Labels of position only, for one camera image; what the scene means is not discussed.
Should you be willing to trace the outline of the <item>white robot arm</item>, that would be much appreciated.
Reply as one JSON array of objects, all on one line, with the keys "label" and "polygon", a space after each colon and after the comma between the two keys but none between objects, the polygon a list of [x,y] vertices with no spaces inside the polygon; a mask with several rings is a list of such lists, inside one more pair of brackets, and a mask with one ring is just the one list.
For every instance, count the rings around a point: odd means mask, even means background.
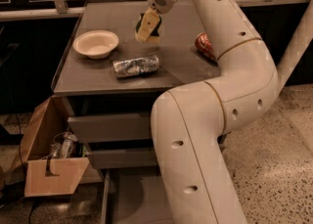
[{"label": "white robot arm", "polygon": [[[168,12],[177,0],[148,0]],[[193,0],[220,75],[161,94],[151,113],[156,158],[175,224],[247,224],[218,146],[260,118],[278,96],[278,73],[234,0]]]}]

